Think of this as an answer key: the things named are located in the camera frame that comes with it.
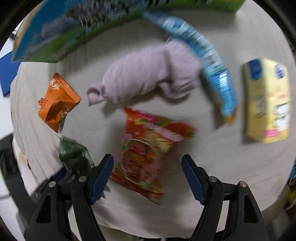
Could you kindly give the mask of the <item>lilac fluffy cloth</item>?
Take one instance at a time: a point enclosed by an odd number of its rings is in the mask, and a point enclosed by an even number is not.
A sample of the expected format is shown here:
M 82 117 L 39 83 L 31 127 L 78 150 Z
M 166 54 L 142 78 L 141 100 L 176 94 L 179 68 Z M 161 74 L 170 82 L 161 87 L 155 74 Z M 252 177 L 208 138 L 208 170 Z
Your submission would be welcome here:
M 102 81 L 87 90 L 88 104 L 123 103 L 156 88 L 166 98 L 182 98 L 198 86 L 201 70 L 200 60 L 181 40 L 149 46 L 112 62 Z

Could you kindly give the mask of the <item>blue long snack packet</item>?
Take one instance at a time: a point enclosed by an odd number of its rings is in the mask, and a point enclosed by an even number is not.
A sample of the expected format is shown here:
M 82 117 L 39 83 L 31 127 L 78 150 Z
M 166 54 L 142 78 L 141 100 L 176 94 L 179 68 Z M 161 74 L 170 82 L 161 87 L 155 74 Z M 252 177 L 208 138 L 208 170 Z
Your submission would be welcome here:
M 201 62 L 202 74 L 216 96 L 224 122 L 234 122 L 237 98 L 231 76 L 214 45 L 195 27 L 177 16 L 161 11 L 146 11 L 142 17 L 170 34 L 168 40 L 178 39 L 186 43 Z

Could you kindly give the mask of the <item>red instant noodle packet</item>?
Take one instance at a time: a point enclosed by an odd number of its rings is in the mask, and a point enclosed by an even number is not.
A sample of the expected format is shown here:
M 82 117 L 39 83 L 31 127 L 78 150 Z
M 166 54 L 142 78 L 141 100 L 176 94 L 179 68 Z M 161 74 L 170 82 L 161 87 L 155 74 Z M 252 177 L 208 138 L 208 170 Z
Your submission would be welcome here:
M 110 179 L 161 204 L 164 192 L 160 175 L 165 158 L 175 144 L 192 138 L 195 128 L 138 109 L 125 108 L 124 112 L 126 125 L 122 150 Z

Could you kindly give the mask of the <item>orange snack packet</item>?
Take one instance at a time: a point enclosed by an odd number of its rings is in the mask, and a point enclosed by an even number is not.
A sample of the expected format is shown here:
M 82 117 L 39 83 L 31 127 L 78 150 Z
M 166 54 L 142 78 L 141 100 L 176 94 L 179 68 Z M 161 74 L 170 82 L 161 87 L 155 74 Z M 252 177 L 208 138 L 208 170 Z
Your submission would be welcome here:
M 39 117 L 54 132 L 58 133 L 62 119 L 81 101 L 81 97 L 61 77 L 55 73 L 49 83 L 44 98 L 38 101 Z

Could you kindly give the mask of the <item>blue foam mat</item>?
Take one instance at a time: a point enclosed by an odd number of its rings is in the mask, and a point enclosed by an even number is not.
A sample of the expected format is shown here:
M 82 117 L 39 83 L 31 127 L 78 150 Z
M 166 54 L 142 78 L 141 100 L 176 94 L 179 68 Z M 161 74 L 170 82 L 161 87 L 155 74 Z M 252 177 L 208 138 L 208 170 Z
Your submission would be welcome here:
M 3 96 L 10 93 L 11 83 L 17 75 L 20 62 L 12 62 L 12 51 L 1 57 L 0 59 L 0 79 Z

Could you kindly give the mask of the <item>printed cardboard milk box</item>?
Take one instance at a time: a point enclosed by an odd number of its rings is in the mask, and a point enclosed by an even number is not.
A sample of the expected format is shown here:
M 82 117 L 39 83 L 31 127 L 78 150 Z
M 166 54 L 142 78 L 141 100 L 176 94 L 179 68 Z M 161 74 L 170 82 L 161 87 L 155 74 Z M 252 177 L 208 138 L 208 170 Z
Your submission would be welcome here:
M 56 63 L 78 46 L 150 9 L 237 12 L 244 1 L 42 1 L 16 33 L 11 61 Z

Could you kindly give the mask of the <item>yellow Vinda tissue pack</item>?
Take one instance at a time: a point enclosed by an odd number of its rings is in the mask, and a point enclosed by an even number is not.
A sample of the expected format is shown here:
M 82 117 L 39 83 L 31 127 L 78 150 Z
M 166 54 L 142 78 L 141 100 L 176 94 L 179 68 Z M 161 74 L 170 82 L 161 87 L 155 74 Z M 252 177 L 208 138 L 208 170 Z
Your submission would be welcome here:
M 256 58 L 242 66 L 246 98 L 246 135 L 267 144 L 290 133 L 290 80 L 287 67 Z

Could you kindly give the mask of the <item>grey white table cloth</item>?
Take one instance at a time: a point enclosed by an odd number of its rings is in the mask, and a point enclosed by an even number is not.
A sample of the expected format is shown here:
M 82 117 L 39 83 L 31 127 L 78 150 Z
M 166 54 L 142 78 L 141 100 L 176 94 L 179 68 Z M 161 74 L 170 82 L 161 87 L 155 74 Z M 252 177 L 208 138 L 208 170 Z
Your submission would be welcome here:
M 201 85 L 179 100 L 152 92 L 128 102 L 133 108 L 183 121 L 196 129 L 193 138 L 177 143 L 166 158 L 161 204 L 109 181 L 105 197 L 93 206 L 100 225 L 140 237 L 191 236 L 203 207 L 194 199 L 182 172 L 184 154 L 223 182 L 245 181 L 262 210 L 277 200 L 295 160 L 295 97 L 291 98 L 287 139 L 260 144 L 243 133 L 243 63 L 266 57 L 287 66 L 290 89 L 295 92 L 295 60 L 276 22 L 254 1 L 246 1 L 234 14 L 209 9 L 173 14 L 192 24 L 215 46 L 230 72 L 238 111 L 232 125 L 222 123 Z M 81 102 L 66 116 L 62 135 L 84 145 L 95 163 L 107 153 L 118 160 L 125 113 L 111 102 L 89 106 L 86 91 L 102 80 L 113 61 L 166 40 L 157 26 L 137 19 L 100 34 L 58 63 L 24 62 L 19 66 L 11 84 L 11 117 L 15 139 L 36 182 L 43 182 L 62 166 L 58 135 L 38 115 L 38 100 L 44 97 L 53 74 L 59 73 L 81 96 Z

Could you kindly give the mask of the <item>green snack packet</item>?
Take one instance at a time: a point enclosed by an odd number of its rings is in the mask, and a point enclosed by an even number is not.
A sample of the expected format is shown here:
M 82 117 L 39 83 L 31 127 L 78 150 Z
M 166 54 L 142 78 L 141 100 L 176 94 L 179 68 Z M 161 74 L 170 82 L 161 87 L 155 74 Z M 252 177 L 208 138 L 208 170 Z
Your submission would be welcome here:
M 69 173 L 86 176 L 95 167 L 88 149 L 78 142 L 63 137 L 59 142 L 59 158 Z

